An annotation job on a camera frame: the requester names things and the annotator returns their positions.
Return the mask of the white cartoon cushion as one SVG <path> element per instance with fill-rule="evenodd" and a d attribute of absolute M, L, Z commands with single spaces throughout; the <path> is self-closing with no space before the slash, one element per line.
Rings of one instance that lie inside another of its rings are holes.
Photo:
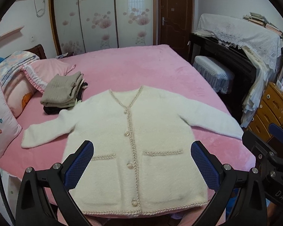
<path fill-rule="evenodd" d="M 0 85 L 0 158 L 21 131 L 22 127 L 8 107 Z"/>

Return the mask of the stack of books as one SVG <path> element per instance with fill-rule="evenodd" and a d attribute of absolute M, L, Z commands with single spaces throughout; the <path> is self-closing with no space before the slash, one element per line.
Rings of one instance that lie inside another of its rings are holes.
<path fill-rule="evenodd" d="M 266 19 L 266 17 L 261 14 L 251 12 L 250 15 L 243 15 L 242 19 L 246 21 L 250 21 L 259 26 L 265 27 L 266 29 L 275 32 L 283 39 L 283 32 L 279 30 L 276 26 L 274 26 L 272 23 L 270 23 Z"/>

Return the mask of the beige folded clothes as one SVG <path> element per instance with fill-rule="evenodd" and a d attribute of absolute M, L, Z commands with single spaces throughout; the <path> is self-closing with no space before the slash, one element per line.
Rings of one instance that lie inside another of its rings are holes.
<path fill-rule="evenodd" d="M 73 107 L 82 82 L 84 75 L 80 71 L 70 76 L 56 75 L 45 87 L 40 103 L 44 107 Z"/>

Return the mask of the floral sliding wardrobe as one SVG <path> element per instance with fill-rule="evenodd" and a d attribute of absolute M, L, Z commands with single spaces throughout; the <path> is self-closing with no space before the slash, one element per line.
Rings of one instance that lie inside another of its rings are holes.
<path fill-rule="evenodd" d="M 49 0 L 58 54 L 156 44 L 156 0 Z"/>

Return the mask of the dark wooden headboard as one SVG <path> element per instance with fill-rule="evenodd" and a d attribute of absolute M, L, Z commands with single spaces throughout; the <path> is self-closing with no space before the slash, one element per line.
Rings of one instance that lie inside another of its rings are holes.
<path fill-rule="evenodd" d="M 35 55 L 37 55 L 41 60 L 42 59 L 47 59 L 47 56 L 45 54 L 44 48 L 41 44 L 36 45 L 35 47 L 29 48 L 25 50 L 27 52 L 31 52 Z"/>

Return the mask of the brown wooden door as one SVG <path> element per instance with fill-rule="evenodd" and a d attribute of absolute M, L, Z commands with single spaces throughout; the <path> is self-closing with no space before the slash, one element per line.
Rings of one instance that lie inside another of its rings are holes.
<path fill-rule="evenodd" d="M 158 43 L 185 58 L 189 52 L 194 0 L 158 0 Z"/>

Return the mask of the black piano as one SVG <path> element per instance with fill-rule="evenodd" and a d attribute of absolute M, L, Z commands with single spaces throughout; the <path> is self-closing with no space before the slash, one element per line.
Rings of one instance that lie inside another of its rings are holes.
<path fill-rule="evenodd" d="M 217 60 L 233 74 L 229 91 L 227 93 L 218 92 L 217 94 L 234 119 L 241 122 L 243 102 L 256 80 L 256 68 L 243 50 L 225 47 L 213 37 L 202 37 L 190 33 L 189 42 L 188 61 L 191 64 L 194 64 L 196 56 L 206 56 Z"/>

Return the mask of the white fluffy cardigan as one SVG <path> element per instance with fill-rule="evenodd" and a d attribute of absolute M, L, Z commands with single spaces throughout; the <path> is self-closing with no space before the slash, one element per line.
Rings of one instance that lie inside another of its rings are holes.
<path fill-rule="evenodd" d="M 33 124 L 21 146 L 64 134 L 68 157 L 86 140 L 95 153 L 71 196 L 86 215 L 146 216 L 203 206 L 208 189 L 191 157 L 192 127 L 241 139 L 236 120 L 204 103 L 142 86 L 105 91 Z"/>

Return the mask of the pink wall shelf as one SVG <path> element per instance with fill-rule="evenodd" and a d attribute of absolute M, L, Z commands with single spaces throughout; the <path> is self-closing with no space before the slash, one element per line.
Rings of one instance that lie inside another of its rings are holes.
<path fill-rule="evenodd" d="M 20 26 L 20 27 L 17 27 L 17 28 L 15 28 L 15 29 L 11 30 L 11 31 L 8 31 L 8 32 L 6 32 L 6 33 L 4 33 L 4 34 L 1 34 L 1 35 L 0 35 L 0 42 L 1 42 L 2 40 L 6 39 L 6 38 L 8 38 L 8 37 L 10 37 L 10 36 L 12 36 L 13 34 L 19 33 L 23 28 L 24 28 L 24 26 Z"/>

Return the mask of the pink pillow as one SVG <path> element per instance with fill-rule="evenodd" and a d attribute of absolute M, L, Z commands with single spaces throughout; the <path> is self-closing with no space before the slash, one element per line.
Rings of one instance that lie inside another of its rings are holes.
<path fill-rule="evenodd" d="M 66 76 L 76 65 L 60 61 L 58 59 L 36 60 L 21 67 L 27 80 L 37 91 L 44 93 L 47 84 L 56 76 Z"/>

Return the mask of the black folded garment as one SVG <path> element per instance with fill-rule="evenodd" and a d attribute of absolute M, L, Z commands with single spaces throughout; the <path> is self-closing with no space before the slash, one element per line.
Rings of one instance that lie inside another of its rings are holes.
<path fill-rule="evenodd" d="M 83 82 L 81 83 L 80 85 L 80 88 L 78 89 L 77 91 L 77 96 L 75 97 L 75 102 L 71 105 L 68 105 L 66 107 L 46 107 L 44 106 L 43 107 L 43 110 L 44 112 L 47 114 L 47 115 L 55 115 L 55 114 L 59 114 L 59 112 L 61 110 L 68 110 L 68 109 L 71 109 L 72 107 L 74 107 L 77 103 L 81 102 L 82 101 L 82 96 L 83 96 L 83 91 L 88 87 L 88 83 L 86 82 Z"/>

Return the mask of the white lace piano cover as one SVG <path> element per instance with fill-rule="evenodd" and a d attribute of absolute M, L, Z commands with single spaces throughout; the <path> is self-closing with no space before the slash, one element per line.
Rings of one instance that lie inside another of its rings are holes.
<path fill-rule="evenodd" d="M 275 32 L 252 22 L 216 14 L 200 16 L 197 32 L 209 32 L 236 47 L 248 47 L 274 72 L 278 70 L 283 40 Z"/>

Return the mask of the wooden drawer cabinet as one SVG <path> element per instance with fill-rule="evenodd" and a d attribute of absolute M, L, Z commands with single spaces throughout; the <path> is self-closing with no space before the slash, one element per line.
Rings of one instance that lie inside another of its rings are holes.
<path fill-rule="evenodd" d="M 259 107 L 246 129 L 263 141 L 269 141 L 272 138 L 268 130 L 270 124 L 283 128 L 283 92 L 272 82 L 267 85 Z"/>

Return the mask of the floral folded quilt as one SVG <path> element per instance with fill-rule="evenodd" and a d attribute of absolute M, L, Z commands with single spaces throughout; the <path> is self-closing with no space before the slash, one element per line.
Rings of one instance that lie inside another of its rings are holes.
<path fill-rule="evenodd" d="M 22 67 L 39 60 L 39 56 L 28 51 L 16 51 L 0 63 L 0 85 L 5 90 L 7 84 L 19 73 Z"/>

